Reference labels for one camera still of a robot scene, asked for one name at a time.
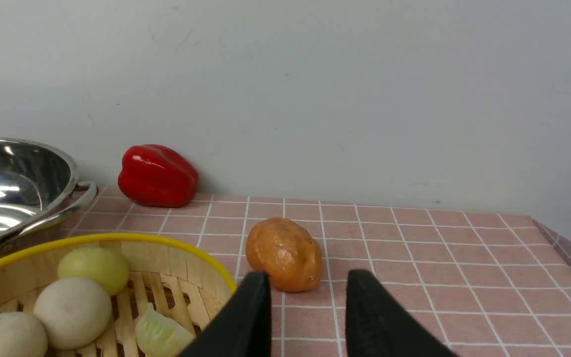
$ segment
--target white wall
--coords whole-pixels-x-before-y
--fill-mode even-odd
[[[0,0],[0,136],[113,183],[530,213],[571,238],[571,1]]]

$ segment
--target white grout line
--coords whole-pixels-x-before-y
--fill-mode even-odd
[[[242,251],[244,248],[244,233],[245,233],[245,226],[246,223],[248,222],[248,206],[250,203],[250,196],[248,196],[247,200],[246,200],[246,209],[245,209],[245,213],[244,213],[244,227],[242,228],[242,236],[241,239],[239,240],[239,253],[237,254],[237,265],[235,268],[235,281],[237,281],[237,278],[239,277],[239,266],[241,265],[242,262]]]
[[[446,250],[448,251],[448,253],[451,255],[451,258],[453,259],[454,264],[456,265],[459,273],[462,275],[462,278],[464,279],[464,282],[466,283],[466,286],[468,287],[468,289],[470,290],[471,294],[473,295],[473,298],[475,299],[475,302],[477,303],[478,307],[480,308],[481,312],[480,314],[483,315],[483,317],[486,319],[486,322],[488,323],[488,325],[490,326],[490,330],[492,330],[492,333],[495,335],[495,337],[497,338],[497,342],[501,345],[501,349],[504,351],[504,354],[506,355],[506,357],[510,357],[510,353],[508,352],[508,350],[506,349],[506,347],[504,346],[504,342],[501,341],[501,337],[499,336],[499,334],[497,333],[497,329],[495,328],[495,326],[492,324],[492,321],[490,321],[490,318],[488,317],[488,315],[486,314],[486,310],[484,309],[482,302],[480,301],[480,299],[478,298],[477,294],[475,293],[475,291],[473,290],[473,288],[471,287],[471,283],[469,282],[468,278],[466,277],[466,274],[464,274],[464,271],[462,270],[462,267],[459,266],[457,259],[455,258],[455,255],[453,255],[453,252],[451,251],[451,249],[449,248],[448,244],[446,243],[446,241],[444,240],[444,237],[442,237],[442,233],[440,233],[440,230],[435,226],[435,221],[433,221],[433,217],[431,217],[431,213],[429,211],[426,211],[426,214],[429,215],[429,219],[431,220],[431,222],[433,223],[433,226],[435,228],[435,231],[438,233],[438,236],[440,237],[440,239],[442,240],[442,243],[444,244],[444,247],[446,247]]]
[[[501,215],[498,215],[498,216],[499,216],[499,218],[501,219],[501,221],[504,221],[504,218],[501,217]],[[519,238],[519,235],[517,235],[517,233],[515,233],[512,228],[510,228],[510,227],[508,227],[508,228],[509,228],[510,231],[514,234],[514,236],[517,237],[517,239],[518,239],[519,241],[521,241],[521,238]],[[530,248],[528,248],[528,247],[526,247],[526,249],[528,249],[528,252],[529,252],[530,254],[532,254],[532,257],[534,257],[535,260],[537,260],[537,262],[538,262],[539,264],[541,264],[541,262],[539,261],[539,259],[532,253],[532,250],[531,250]],[[550,280],[552,280],[552,282],[557,286],[557,288],[558,288],[559,290],[561,290],[561,291],[564,293],[565,297],[571,302],[571,296],[570,296],[569,294],[567,294],[567,292],[565,292],[565,290],[557,283],[557,280],[555,280],[555,277],[552,276],[552,274],[550,274],[550,272],[548,271],[548,269],[547,269],[546,267],[544,267],[544,266],[541,266],[541,268],[546,272],[546,274],[548,274]]]
[[[163,219],[163,223],[160,225],[160,229],[158,230],[157,235],[161,235],[161,233],[163,232],[163,228],[165,228],[165,224],[166,224],[166,221],[168,221],[168,219],[169,219],[169,215],[171,214],[171,210],[172,210],[172,208],[169,208],[167,210],[167,214],[165,215],[165,219]]]
[[[282,216],[286,216],[286,199],[281,201],[283,204]],[[286,293],[281,292],[281,357],[286,357]]]
[[[398,220],[396,219],[396,214],[394,213],[394,209],[389,208],[389,210],[392,212],[392,216],[394,217],[394,222],[398,222]],[[402,241],[404,242],[406,252],[408,253],[409,258],[411,259],[411,262],[413,264],[413,269],[415,269],[415,273],[417,274],[417,278],[420,280],[420,285],[422,285],[422,289],[424,290],[424,294],[426,294],[426,298],[429,300],[429,305],[431,306],[431,312],[433,312],[433,315],[435,316],[436,321],[438,321],[438,326],[440,327],[440,331],[442,331],[442,336],[444,336],[444,344],[446,344],[447,346],[450,346],[451,341],[449,340],[449,337],[446,333],[446,330],[444,330],[444,325],[442,325],[442,321],[440,321],[440,317],[435,313],[435,305],[433,303],[433,299],[431,299],[431,295],[429,294],[429,291],[426,289],[426,285],[424,285],[424,280],[422,279],[422,274],[420,274],[420,271],[417,268],[417,264],[415,263],[415,260],[413,259],[413,254],[411,253],[411,250],[408,248],[408,244],[406,244],[404,234],[402,233],[401,229],[399,229],[398,232],[400,233],[400,237],[402,238]]]
[[[89,205],[89,209],[93,208],[97,202],[98,199],[100,198],[100,195],[103,194],[103,192],[105,192],[105,190],[107,189],[107,187],[104,187],[102,190],[100,190],[100,192],[98,192],[98,194],[96,195],[96,197],[94,197],[91,205]],[[81,215],[81,218],[79,219],[78,222],[76,222],[75,226],[72,227],[72,230],[67,234],[68,237],[71,237],[72,234],[76,231],[76,229],[81,225],[81,222],[83,221],[83,219],[85,219],[85,216],[89,213],[89,210],[86,210],[85,208],[83,208],[83,214]]]
[[[358,208],[354,205],[354,210],[356,211],[356,219],[358,220],[358,227],[360,228],[360,235],[362,237],[362,241],[365,243],[365,251],[367,252],[367,260],[369,260],[369,267],[371,267],[371,272],[376,275],[376,269],[374,268],[374,262],[371,258],[371,253],[369,253],[369,247],[367,246],[367,240],[365,239],[365,230],[363,230],[363,225],[360,223],[360,214],[358,214]]]
[[[206,229],[206,221],[208,221],[208,216],[211,214],[211,208],[213,208],[213,199],[215,199],[215,195],[211,195],[211,203],[208,205],[208,210],[206,210],[206,217],[204,217],[204,223],[202,223],[202,230],[200,231],[200,237],[197,238],[197,244],[195,245],[197,248],[200,247],[200,243],[202,242],[202,237],[204,236],[204,230]]]
[[[454,346],[498,346],[494,343],[452,343]],[[541,347],[541,348],[571,348],[571,345],[549,345],[549,344],[504,344],[508,347]]]
[[[471,223],[471,220],[468,219],[468,216],[466,216],[466,213],[462,212],[462,214],[464,215],[464,217],[466,218],[466,220],[468,221],[468,223],[473,226],[473,224]],[[506,221],[504,221],[504,219],[499,216],[499,218],[501,219],[501,221],[504,222],[505,226],[508,227],[508,224],[506,223]],[[475,227],[473,227],[473,231],[477,234],[477,230],[475,229]],[[480,235],[477,235],[478,238],[480,239],[480,241],[482,243],[484,243],[483,238]],[[512,286],[512,288],[514,289],[514,292],[517,293],[517,295],[519,296],[519,298],[521,299],[521,301],[523,301],[523,305],[525,305],[525,308],[528,309],[528,311],[533,314],[532,312],[532,308],[530,308],[530,305],[528,304],[528,302],[526,301],[526,299],[523,297],[523,294],[521,294],[521,292],[519,290],[517,290],[517,288],[514,286],[514,282],[512,281],[512,279],[510,278],[510,275],[508,275],[508,273],[506,273],[506,270],[504,269],[503,266],[499,265],[499,261],[497,260],[497,258],[494,256],[494,254],[492,253],[492,251],[488,248],[488,246],[486,246],[486,250],[488,251],[488,253],[490,254],[490,257],[493,258],[493,260],[495,260],[495,262],[498,263],[499,269],[501,270],[501,273],[503,273],[503,275],[505,275],[506,279],[508,280],[508,283],[510,284],[510,286]],[[541,330],[543,331],[543,333],[546,335],[546,338],[548,339],[548,341],[550,341],[551,344],[556,345],[555,341],[552,339],[552,337],[550,336],[550,334],[548,334],[548,331],[546,330],[546,328],[541,324],[541,321],[539,321],[539,318],[537,316],[535,316],[534,314],[532,315],[532,318],[534,319],[534,321],[537,323],[537,325],[539,325],[539,327],[541,328]],[[557,348],[555,347],[555,350],[557,350],[557,353],[561,356],[564,357],[563,353]]]
[[[270,205],[281,205],[280,203],[270,203]],[[88,211],[89,213],[95,213],[98,215],[122,215],[124,213],[121,212],[103,212],[103,211],[94,211],[93,209],[90,209]],[[131,213],[131,215],[134,216],[153,216],[153,217],[161,217],[161,216],[165,216],[165,214],[154,214],[154,213]],[[181,215],[181,214],[169,214],[171,217],[204,217],[203,215]],[[209,216],[209,218],[218,218],[218,219],[244,219],[244,217],[225,217],[225,216]],[[266,219],[265,217],[247,217],[247,219],[258,219],[258,220],[263,220]],[[299,221],[299,222],[320,222],[319,220],[316,219],[293,219],[293,221]],[[331,223],[361,223],[361,224],[384,224],[387,226],[412,226],[412,227],[432,227],[433,225],[430,224],[406,224],[406,223],[393,223],[393,222],[371,222],[371,221],[336,221],[336,220],[323,220],[323,222],[331,222]],[[438,227],[444,227],[444,228],[470,228],[470,226],[442,226],[442,225],[438,225]],[[501,230],[506,230],[508,228],[503,228],[503,227],[477,227],[480,229],[501,229]],[[517,229],[537,229],[537,227],[516,227]]]
[[[294,309],[310,309],[310,310],[329,310],[329,309],[337,309],[342,310],[346,309],[344,306],[314,306],[314,305],[288,305],[285,303],[275,303],[272,304],[272,307],[288,307]],[[432,310],[416,310],[416,309],[406,309],[407,312],[425,312],[425,313],[433,313]],[[525,312],[479,312],[479,311],[447,311],[447,310],[435,310],[435,314],[450,314],[450,315],[490,315],[490,316],[549,316],[549,317],[571,317],[571,314],[526,314]]]
[[[131,212],[131,210],[133,210],[133,208],[135,206],[136,206],[136,203],[131,203],[131,206],[129,206],[129,209],[125,213],[125,216],[120,220],[120,223],[118,223],[118,226],[116,226],[116,228],[114,229],[114,232],[120,231],[120,228],[122,228],[122,224],[124,224],[124,222],[127,221],[127,217],[129,217],[129,213]],[[163,226],[160,226],[158,231],[161,231],[162,229],[163,229]]]
[[[271,337],[272,341],[315,341],[315,342],[329,342],[333,343],[335,341],[344,342],[345,339],[320,339],[311,337]],[[453,346],[478,346],[478,347],[500,347],[501,344],[496,343],[451,343]],[[504,343],[503,346],[506,347],[524,347],[524,348],[564,348],[566,350],[571,349],[571,345],[549,345],[549,344],[510,344]]]
[[[325,237],[325,225],[323,224],[323,206],[319,201],[319,217],[321,220],[321,235],[323,235],[323,247],[325,249],[325,253],[327,254],[329,251],[327,250],[327,241]],[[338,312],[336,310],[336,299],[334,296],[334,285],[332,283],[332,272],[330,270],[329,259],[325,260],[326,262],[326,269],[327,269],[327,279],[329,280],[329,293],[332,298],[332,312],[334,314],[334,327],[336,332],[336,344],[338,347],[338,357],[343,357],[343,348],[341,347],[341,342],[338,340],[341,336],[341,330],[338,327]]]

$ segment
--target stainless steel pot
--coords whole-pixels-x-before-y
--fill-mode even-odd
[[[78,179],[76,163],[65,152],[37,142],[0,138],[0,256],[91,203],[96,184]],[[75,190],[85,192],[69,203]]]

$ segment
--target pot handle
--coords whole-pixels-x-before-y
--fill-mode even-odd
[[[5,255],[12,253],[14,246],[16,246],[16,241],[19,237],[28,235],[29,233],[34,233],[40,231],[41,229],[49,228],[51,226],[56,226],[57,224],[65,221],[71,215],[78,212],[85,206],[89,205],[93,201],[94,197],[98,194],[98,186],[93,181],[81,181],[77,183],[73,192],[85,190],[85,193],[74,201],[71,205],[63,210],[53,214],[50,217],[41,219],[40,221],[30,224],[20,232],[18,232],[14,237],[7,239],[0,245],[0,255]]]

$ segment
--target potato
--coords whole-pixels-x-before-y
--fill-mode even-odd
[[[0,314],[0,357],[43,357],[48,338],[41,322],[23,312]]]
[[[285,292],[315,289],[323,274],[319,244],[302,226],[280,217],[252,228],[246,259],[252,269],[268,273],[270,283]]]
[[[73,350],[104,331],[112,301],[97,282],[74,276],[48,285],[37,298],[34,314],[45,326],[52,347]]]

